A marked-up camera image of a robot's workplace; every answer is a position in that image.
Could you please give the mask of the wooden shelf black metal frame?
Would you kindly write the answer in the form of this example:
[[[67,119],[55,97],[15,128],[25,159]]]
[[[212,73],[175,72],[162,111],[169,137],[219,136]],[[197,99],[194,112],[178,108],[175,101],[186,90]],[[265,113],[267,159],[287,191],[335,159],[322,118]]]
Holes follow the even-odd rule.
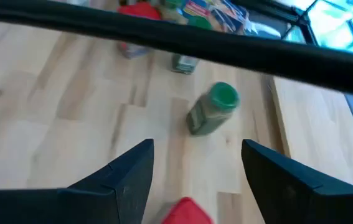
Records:
[[[0,189],[64,187],[144,139],[154,141],[155,196],[248,189],[243,139],[276,145],[267,76],[232,66],[241,37],[48,0],[0,0]],[[149,47],[128,59],[118,42]],[[199,59],[172,71],[172,54]],[[233,115],[192,135],[186,116],[214,83],[238,92]]]

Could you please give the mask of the black aluminium table frame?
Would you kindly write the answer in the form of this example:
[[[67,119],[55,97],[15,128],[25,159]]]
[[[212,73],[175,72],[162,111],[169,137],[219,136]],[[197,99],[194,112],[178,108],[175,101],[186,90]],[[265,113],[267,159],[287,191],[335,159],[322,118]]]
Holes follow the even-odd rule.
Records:
[[[289,9],[288,11],[272,9],[267,12],[249,10],[249,19],[280,33],[280,37],[277,37],[274,34],[266,34],[263,31],[259,31],[260,37],[319,45],[308,16],[302,16],[302,14],[303,11],[297,11],[296,9]]]

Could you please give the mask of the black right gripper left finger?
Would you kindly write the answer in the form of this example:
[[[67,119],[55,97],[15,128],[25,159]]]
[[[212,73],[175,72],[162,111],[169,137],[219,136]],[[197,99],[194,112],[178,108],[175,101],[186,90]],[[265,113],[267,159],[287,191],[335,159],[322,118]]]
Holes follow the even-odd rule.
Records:
[[[0,224],[141,224],[153,165],[145,139],[69,187],[0,190]]]

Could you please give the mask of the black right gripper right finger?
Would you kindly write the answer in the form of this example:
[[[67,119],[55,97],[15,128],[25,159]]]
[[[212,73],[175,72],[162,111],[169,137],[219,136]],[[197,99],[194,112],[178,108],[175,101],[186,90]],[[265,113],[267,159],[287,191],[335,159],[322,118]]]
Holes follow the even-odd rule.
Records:
[[[251,139],[241,157],[266,224],[353,224],[353,185]]]

